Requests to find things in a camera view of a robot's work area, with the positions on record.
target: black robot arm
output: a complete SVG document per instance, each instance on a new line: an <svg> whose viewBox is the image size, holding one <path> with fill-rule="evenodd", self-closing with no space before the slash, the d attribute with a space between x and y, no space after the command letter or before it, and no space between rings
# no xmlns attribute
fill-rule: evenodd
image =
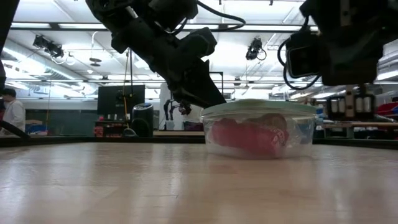
<svg viewBox="0 0 398 224"><path fill-rule="evenodd" d="M86 0L93 15L112 33L119 53L132 49L149 68L162 76L177 101L207 108L225 103L209 75L209 61L201 58L215 50L209 28L182 39L171 33L198 13L196 0Z"/></svg>

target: monitor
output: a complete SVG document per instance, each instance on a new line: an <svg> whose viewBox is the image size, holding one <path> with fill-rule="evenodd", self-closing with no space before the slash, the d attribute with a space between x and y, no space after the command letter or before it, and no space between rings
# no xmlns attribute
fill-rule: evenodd
<svg viewBox="0 0 398 224"><path fill-rule="evenodd" d="M124 94L131 94L131 85L124 87ZM123 86L101 86L98 88L97 113L124 114ZM133 85L132 98L126 98L127 113L131 114L134 106L145 103L145 85Z"/></svg>

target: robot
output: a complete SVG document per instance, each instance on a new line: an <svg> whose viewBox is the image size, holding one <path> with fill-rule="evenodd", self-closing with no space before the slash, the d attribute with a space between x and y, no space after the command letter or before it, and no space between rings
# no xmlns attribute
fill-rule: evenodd
<svg viewBox="0 0 398 224"><path fill-rule="evenodd" d="M2 30L9 30L18 0L6 1L1 14ZM188 19L198 14L198 6L242 24L218 30L238 29L241 18L226 15L199 0L86 0L93 15L112 33L112 47L119 53L132 49L145 60L153 72L162 76L177 102L208 108L225 103L209 76L209 61L217 44L209 28L191 32L182 39L176 35ZM375 97L366 93L365 84L377 77L377 63L383 45L398 38L397 0L306 0L300 7L306 18L301 30L292 34L279 49L279 61L286 76L322 78L324 85L347 85L346 95L328 100L328 115L335 120L366 120L374 116ZM309 18L319 28L308 28ZM6 36L2 34L0 50ZM286 46L287 61L280 57ZM5 74L0 69L0 88ZM353 88L359 85L359 93ZM369 110L357 110L358 100L367 101Z"/></svg>

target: wooden table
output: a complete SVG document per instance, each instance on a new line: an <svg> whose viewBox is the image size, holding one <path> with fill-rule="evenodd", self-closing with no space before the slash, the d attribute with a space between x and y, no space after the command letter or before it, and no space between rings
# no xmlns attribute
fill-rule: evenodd
<svg viewBox="0 0 398 224"><path fill-rule="evenodd" d="M390 224L397 211L398 151L314 146L274 161L201 144L0 151L2 224Z"/></svg>

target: plastic container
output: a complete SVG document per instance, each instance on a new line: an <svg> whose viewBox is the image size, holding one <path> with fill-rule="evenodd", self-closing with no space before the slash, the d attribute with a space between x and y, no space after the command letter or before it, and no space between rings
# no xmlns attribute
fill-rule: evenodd
<svg viewBox="0 0 398 224"><path fill-rule="evenodd" d="M283 101L239 100L202 112L209 153L242 159L307 156L317 108Z"/></svg>

